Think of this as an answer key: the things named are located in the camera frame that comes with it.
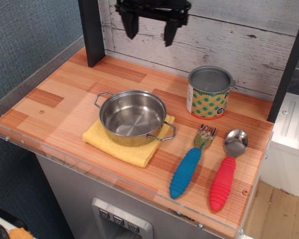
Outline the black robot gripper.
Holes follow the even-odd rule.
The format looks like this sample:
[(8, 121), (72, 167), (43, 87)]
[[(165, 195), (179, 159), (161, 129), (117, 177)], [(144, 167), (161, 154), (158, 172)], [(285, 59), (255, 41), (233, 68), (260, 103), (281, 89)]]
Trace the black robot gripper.
[(177, 29), (187, 25), (191, 3), (187, 0), (118, 0), (115, 8), (130, 39), (139, 31), (140, 17), (166, 22), (164, 41), (165, 46), (169, 47)]

